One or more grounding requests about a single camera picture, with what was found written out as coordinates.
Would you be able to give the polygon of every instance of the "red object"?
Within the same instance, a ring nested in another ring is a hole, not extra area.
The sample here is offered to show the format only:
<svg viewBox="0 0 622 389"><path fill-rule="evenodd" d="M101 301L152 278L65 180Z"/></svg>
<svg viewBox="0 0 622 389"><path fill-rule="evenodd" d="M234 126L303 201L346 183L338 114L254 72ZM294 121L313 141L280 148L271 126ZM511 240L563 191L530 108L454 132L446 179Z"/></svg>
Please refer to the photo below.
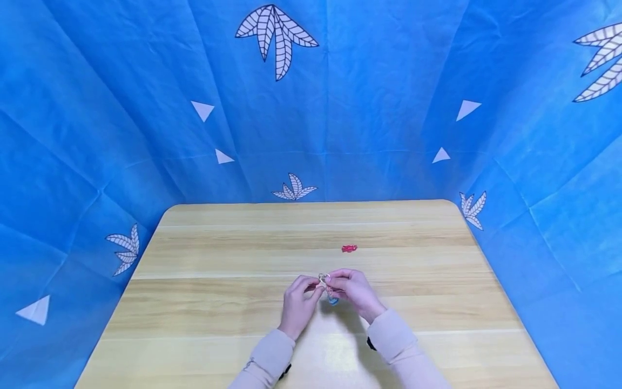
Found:
<svg viewBox="0 0 622 389"><path fill-rule="evenodd" d="M358 248L357 245L345 245L341 247L341 252L342 253L351 253L352 251L356 251L356 249Z"/></svg>

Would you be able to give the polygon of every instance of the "blue backdrop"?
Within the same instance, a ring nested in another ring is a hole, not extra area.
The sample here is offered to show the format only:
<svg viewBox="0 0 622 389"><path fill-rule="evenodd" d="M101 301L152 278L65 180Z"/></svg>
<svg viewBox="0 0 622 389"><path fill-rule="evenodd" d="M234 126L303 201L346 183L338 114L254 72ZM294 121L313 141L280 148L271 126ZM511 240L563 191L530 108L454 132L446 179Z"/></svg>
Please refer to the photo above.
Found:
<svg viewBox="0 0 622 389"><path fill-rule="evenodd" d="M172 205L401 199L461 207L562 388L622 387L616 23L620 0L4 2L0 387L73 386Z"/></svg>

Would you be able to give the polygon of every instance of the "person's left hand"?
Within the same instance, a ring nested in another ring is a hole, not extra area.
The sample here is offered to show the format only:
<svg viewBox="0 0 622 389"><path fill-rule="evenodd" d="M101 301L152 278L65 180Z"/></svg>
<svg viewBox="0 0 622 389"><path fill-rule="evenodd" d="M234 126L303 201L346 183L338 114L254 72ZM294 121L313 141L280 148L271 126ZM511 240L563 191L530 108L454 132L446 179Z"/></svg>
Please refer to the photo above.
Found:
<svg viewBox="0 0 622 389"><path fill-rule="evenodd" d="M324 287L317 285L320 280L315 277L298 276L296 280L287 288L283 296L283 314L279 330L289 336L294 342L298 339L305 329L309 320L315 312L317 302L322 297ZM313 291L313 294L306 298L305 292Z"/></svg>

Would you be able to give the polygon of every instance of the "leaf print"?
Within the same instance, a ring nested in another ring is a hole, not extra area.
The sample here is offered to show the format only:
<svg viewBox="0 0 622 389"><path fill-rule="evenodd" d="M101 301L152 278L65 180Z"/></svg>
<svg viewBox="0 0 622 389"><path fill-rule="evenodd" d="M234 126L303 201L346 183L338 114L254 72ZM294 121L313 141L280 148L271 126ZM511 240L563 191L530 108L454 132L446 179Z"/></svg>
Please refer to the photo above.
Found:
<svg viewBox="0 0 622 389"><path fill-rule="evenodd" d="M272 194L275 195L276 197L280 197L282 199L293 200L293 198L290 198L287 194L285 194L283 192L272 192Z"/></svg>
<svg viewBox="0 0 622 389"><path fill-rule="evenodd" d="M292 188L289 189L287 184L283 184L282 192L272 192L276 197L280 197L286 200L300 200L302 197L305 197L309 193L313 192L317 187L310 186L304 187L300 179L293 173L289 173L289 180L292 183Z"/></svg>
<svg viewBox="0 0 622 389"><path fill-rule="evenodd" d="M598 51L588 63L582 76L594 71L622 54L622 23L613 24L593 31L575 40L576 44L596 46ZM580 103L595 99L612 90L622 82L622 62L618 60L601 77L584 90L574 102Z"/></svg>
<svg viewBox="0 0 622 389"><path fill-rule="evenodd" d="M132 238L132 246L134 247L134 253L138 255L138 248L140 247L140 242L138 242L138 224L134 224L132 226L132 231L130 232L130 236Z"/></svg>
<svg viewBox="0 0 622 389"><path fill-rule="evenodd" d="M125 252L125 253L115 253L116 256L125 263L132 263L136 259L136 254Z"/></svg>
<svg viewBox="0 0 622 389"><path fill-rule="evenodd" d="M622 54L622 35L616 35L611 38L599 51L596 52L592 61L583 71L583 75L590 73L592 70L601 67L605 63Z"/></svg>
<svg viewBox="0 0 622 389"><path fill-rule="evenodd" d="M477 214L481 212L481 209L484 207L485 203L486 203L486 192L484 191L484 193L482 193L482 195L475 202L475 204L473 204L473 206L469 208L467 216L477 216Z"/></svg>
<svg viewBox="0 0 622 389"><path fill-rule="evenodd" d="M121 266L117 269L117 271L113 274L114 276L118 276L123 273L136 261L138 258L138 253L140 250L140 241L138 238L138 224L134 224L132 226L132 230L130 231L130 237L126 237L122 234L111 234L106 237L106 240L111 241L128 251L117 252L115 255L122 262Z"/></svg>
<svg viewBox="0 0 622 389"><path fill-rule="evenodd" d="M622 82L622 59L619 59L605 74L591 84L573 101L581 103L583 101L593 100L609 92L620 82Z"/></svg>
<svg viewBox="0 0 622 389"><path fill-rule="evenodd" d="M289 180L292 183L292 189L294 190L294 194L298 196L300 191L302 191L302 182L295 174L289 174Z"/></svg>
<svg viewBox="0 0 622 389"><path fill-rule="evenodd" d="M289 65L292 63L292 41L283 35L281 21L277 22L274 46L276 49L276 80L279 81L285 76L289 70Z"/></svg>
<svg viewBox="0 0 622 389"><path fill-rule="evenodd" d="M306 187L305 189L300 191L300 194L298 195L298 197L296 198L296 200L301 199L303 197L305 197L306 195L308 195L309 193L313 192L315 189L317 189L317 187L314 186L310 186L310 187Z"/></svg>
<svg viewBox="0 0 622 389"><path fill-rule="evenodd" d="M578 38L575 43L584 46L604 46L611 38L621 32L622 23L612 24Z"/></svg>
<svg viewBox="0 0 622 389"><path fill-rule="evenodd" d="M118 276L119 274L123 273L124 271L129 269L130 266L132 266L132 263L123 263L123 265L119 266L117 271L114 272L113 277Z"/></svg>
<svg viewBox="0 0 622 389"><path fill-rule="evenodd" d="M236 31L236 38L257 35L259 52L267 59L272 38L276 36L276 80L281 80L292 63L292 42L303 47L318 47L318 43L298 23L273 4L261 6L251 12Z"/></svg>
<svg viewBox="0 0 622 389"><path fill-rule="evenodd" d="M481 227L481 223L479 220L477 220L476 217L474 216L467 216L466 217L467 222L471 223L472 225L474 225L475 227L479 228L480 230L484 230L484 228Z"/></svg>
<svg viewBox="0 0 622 389"><path fill-rule="evenodd" d="M125 235L115 233L112 235L108 235L106 237L106 240L109 240L113 242L115 245L119 245L125 248L126 250L134 251L134 244L132 243L132 240L126 237Z"/></svg>
<svg viewBox="0 0 622 389"><path fill-rule="evenodd" d="M469 196L469 198L466 200L465 209L468 210L471 208L471 203L473 202L473 196L474 195Z"/></svg>
<svg viewBox="0 0 622 389"><path fill-rule="evenodd" d="M264 61L266 61L268 56L268 48L274 33L274 12L272 8L273 6L267 6L262 9L257 22L257 41L259 42L259 51Z"/></svg>
<svg viewBox="0 0 622 389"><path fill-rule="evenodd" d="M257 8L242 21L242 24L238 27L238 31L235 33L236 38L246 38L257 35L257 22L259 21L259 15L264 8L266 7L263 6Z"/></svg>
<svg viewBox="0 0 622 389"><path fill-rule="evenodd" d="M290 200L295 200L296 199L296 193L293 192L291 189L289 189L289 187L287 186L287 184L285 182L283 182L283 193Z"/></svg>
<svg viewBox="0 0 622 389"><path fill-rule="evenodd" d="M460 209L462 209L462 213L465 213L465 204L467 203L467 200L465 198L465 194L462 192L458 192L460 194Z"/></svg>
<svg viewBox="0 0 622 389"><path fill-rule="evenodd" d="M294 22L280 8L274 6L274 12L281 22L283 33L295 44L303 47L318 47L318 43L298 23Z"/></svg>
<svg viewBox="0 0 622 389"><path fill-rule="evenodd" d="M484 230L484 228L481 226L480 221L477 219L477 215L481 212L481 210L484 208L484 204L486 203L486 191L481 194L480 198L475 202L475 204L473 204L473 206L471 206L471 202L473 201L473 197L475 195L471 195L467 199L465 198L464 193L459 193L462 214L464 215L465 219L480 230Z"/></svg>

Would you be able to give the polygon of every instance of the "table top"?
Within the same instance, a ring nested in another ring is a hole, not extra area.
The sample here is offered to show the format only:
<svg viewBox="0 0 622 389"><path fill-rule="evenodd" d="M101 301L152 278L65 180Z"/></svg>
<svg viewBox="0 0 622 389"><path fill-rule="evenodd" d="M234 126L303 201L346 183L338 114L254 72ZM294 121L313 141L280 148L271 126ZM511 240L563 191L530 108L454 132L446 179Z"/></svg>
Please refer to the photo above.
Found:
<svg viewBox="0 0 622 389"><path fill-rule="evenodd" d="M226 388L294 278L337 268L366 273L454 389L557 388L443 200L171 208L77 387ZM320 301L277 387L398 388L365 329L346 302Z"/></svg>

